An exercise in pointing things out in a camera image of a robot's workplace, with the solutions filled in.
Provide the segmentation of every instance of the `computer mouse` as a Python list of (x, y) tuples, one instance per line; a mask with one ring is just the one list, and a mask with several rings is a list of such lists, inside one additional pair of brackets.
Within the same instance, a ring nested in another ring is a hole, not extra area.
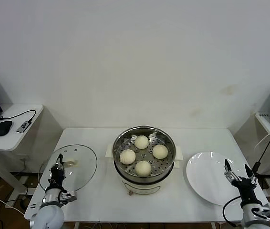
[(10, 131), (12, 121), (4, 121), (0, 123), (0, 136), (6, 135)]

